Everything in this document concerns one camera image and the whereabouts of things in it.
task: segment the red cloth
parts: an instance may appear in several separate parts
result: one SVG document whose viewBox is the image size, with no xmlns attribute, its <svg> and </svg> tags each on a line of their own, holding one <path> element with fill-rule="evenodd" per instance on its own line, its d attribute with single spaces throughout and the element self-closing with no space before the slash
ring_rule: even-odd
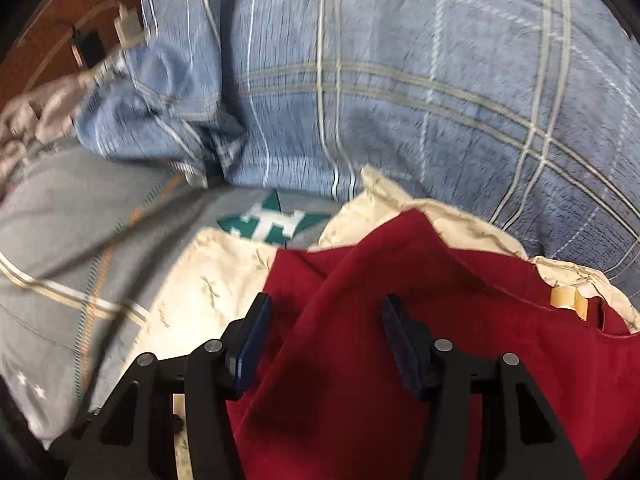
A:
<svg viewBox="0 0 640 480">
<path fill-rule="evenodd" d="M 257 385 L 229 404 L 248 480 L 409 478 L 427 406 L 402 388 L 386 341 L 391 293 L 464 352 L 519 355 L 588 479 L 605 479 L 638 434 L 640 338 L 618 335 L 620 317 L 600 300 L 587 323 L 548 306 L 534 266 L 451 250 L 420 212 L 352 248 L 280 251 L 264 290 L 274 322 Z"/>
</svg>

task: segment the blue plaid fabric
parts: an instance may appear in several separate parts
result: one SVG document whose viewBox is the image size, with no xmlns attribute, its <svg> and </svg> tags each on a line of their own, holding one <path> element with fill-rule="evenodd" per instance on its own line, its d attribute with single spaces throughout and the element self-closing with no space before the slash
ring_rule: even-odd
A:
<svg viewBox="0 0 640 480">
<path fill-rule="evenodd" d="M 142 7 L 76 119 L 93 152 L 336 200 L 370 164 L 640 306 L 640 50 L 600 0 Z"/>
</svg>

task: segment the cable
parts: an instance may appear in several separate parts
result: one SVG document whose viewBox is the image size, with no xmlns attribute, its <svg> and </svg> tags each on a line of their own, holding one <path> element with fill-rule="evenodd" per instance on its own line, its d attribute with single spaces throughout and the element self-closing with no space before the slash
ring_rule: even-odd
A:
<svg viewBox="0 0 640 480">
<path fill-rule="evenodd" d="M 118 9 L 119 12 L 122 12 L 123 8 L 125 8 L 125 7 L 124 7 L 123 3 L 121 3 L 120 1 L 118 1 L 118 0 L 107 0 L 106 2 L 98 4 L 95 7 L 93 7 L 92 9 L 90 9 L 82 18 L 80 18 L 76 22 L 75 25 L 72 25 L 71 29 L 64 36 L 62 36 L 62 38 L 60 38 L 58 40 L 58 42 L 53 46 L 53 48 L 51 50 L 49 50 L 49 52 L 44 57 L 44 59 L 42 60 L 40 65 L 38 65 L 38 68 L 36 69 L 36 71 L 33 73 L 33 75 L 27 81 L 27 85 L 24 87 L 24 90 L 22 92 L 23 93 L 24 92 L 28 92 L 29 90 L 31 90 L 33 88 L 33 86 L 35 85 L 36 81 L 42 75 L 42 73 L 45 71 L 45 69 L 47 68 L 47 66 L 49 65 L 51 60 L 54 58 L 54 56 L 60 51 L 60 49 L 62 47 L 64 47 L 66 45 L 67 41 L 71 40 L 71 38 L 72 38 L 72 36 L 74 34 L 74 27 L 75 27 L 75 29 L 82 28 L 82 26 L 85 25 L 89 20 L 91 20 L 92 18 L 94 18 L 95 16 L 97 16 L 98 14 L 100 14 L 101 12 L 103 12 L 105 10 Z"/>
</svg>

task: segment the gray fabric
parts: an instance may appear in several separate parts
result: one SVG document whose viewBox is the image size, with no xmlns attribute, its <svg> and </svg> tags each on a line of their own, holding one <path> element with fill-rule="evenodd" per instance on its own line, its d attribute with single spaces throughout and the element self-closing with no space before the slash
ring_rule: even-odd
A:
<svg viewBox="0 0 640 480">
<path fill-rule="evenodd" d="M 109 162 L 78 145 L 29 167 L 0 205 L 0 373 L 39 438 L 60 434 L 84 394 L 82 330 L 89 372 L 102 340 L 110 341 L 92 399 L 99 406 L 159 285 L 193 235 L 221 218 L 242 216 L 272 194 L 224 182 L 194 189 L 167 170 Z M 299 193 L 278 198 L 285 215 L 295 209 L 323 214 L 290 247 L 317 241 L 339 208 Z M 26 288 L 29 277 L 39 290 Z M 108 302 L 98 305 L 93 320 L 81 293 Z M 129 312 L 121 324 L 105 317 L 117 312 Z"/>
<path fill-rule="evenodd" d="M 89 149 L 342 199 L 369 163 L 640 305 L 640 47 L 600 0 L 142 4 Z"/>
</svg>

